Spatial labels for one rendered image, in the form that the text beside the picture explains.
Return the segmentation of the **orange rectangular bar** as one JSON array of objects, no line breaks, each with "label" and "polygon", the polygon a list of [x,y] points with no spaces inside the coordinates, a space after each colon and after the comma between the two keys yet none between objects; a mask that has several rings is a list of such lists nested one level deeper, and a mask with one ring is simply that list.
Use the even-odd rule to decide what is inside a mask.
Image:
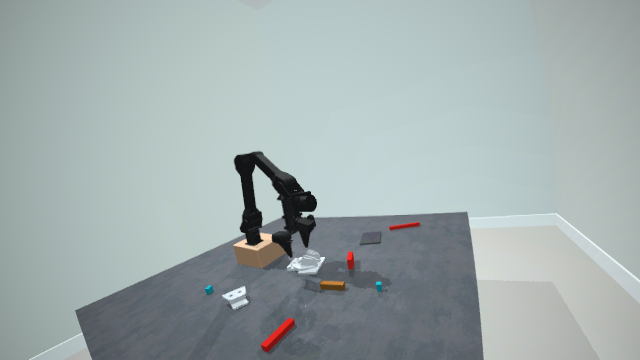
[{"label": "orange rectangular bar", "polygon": [[344,290],[346,287],[345,282],[322,281],[320,288],[322,290]]}]

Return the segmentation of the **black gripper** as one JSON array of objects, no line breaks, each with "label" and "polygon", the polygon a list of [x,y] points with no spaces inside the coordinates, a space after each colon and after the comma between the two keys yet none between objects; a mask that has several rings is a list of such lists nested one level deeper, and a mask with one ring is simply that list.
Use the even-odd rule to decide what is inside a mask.
[{"label": "black gripper", "polygon": [[310,232],[312,230],[314,230],[314,227],[316,227],[316,223],[313,226],[313,229],[310,230],[308,233],[304,233],[301,230],[296,229],[295,231],[291,230],[291,221],[292,218],[295,216],[295,218],[299,218],[300,216],[302,216],[302,213],[299,214],[299,212],[294,212],[294,213],[289,213],[289,214],[284,214],[284,216],[281,216],[282,219],[284,219],[285,221],[285,225],[284,228],[287,231],[278,231],[276,233],[274,233],[271,236],[272,242],[275,242],[277,244],[280,244],[282,246],[282,248],[286,251],[286,253],[288,254],[288,256],[290,258],[293,257],[293,252],[292,252],[292,240],[291,240],[291,234],[299,231],[303,245],[305,248],[308,248],[308,242],[309,242],[309,236],[310,236]]}]

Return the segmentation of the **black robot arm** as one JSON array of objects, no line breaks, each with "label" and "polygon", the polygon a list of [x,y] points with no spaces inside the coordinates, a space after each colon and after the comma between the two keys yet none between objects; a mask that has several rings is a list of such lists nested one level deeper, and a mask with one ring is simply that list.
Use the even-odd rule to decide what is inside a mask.
[{"label": "black robot arm", "polygon": [[[270,178],[272,187],[279,194],[276,200],[281,200],[284,214],[315,211],[317,200],[311,195],[311,191],[305,192],[295,177],[279,170],[262,151],[237,155],[234,164],[235,170],[241,177],[245,209],[242,214],[240,230],[242,233],[246,233],[246,245],[255,246],[264,241],[259,230],[262,227],[262,212],[257,209],[255,204],[252,179],[255,164]],[[295,218],[294,216],[291,221],[291,230],[298,229],[308,233],[313,229],[314,224],[315,219],[311,214],[304,218],[301,216]]]}]

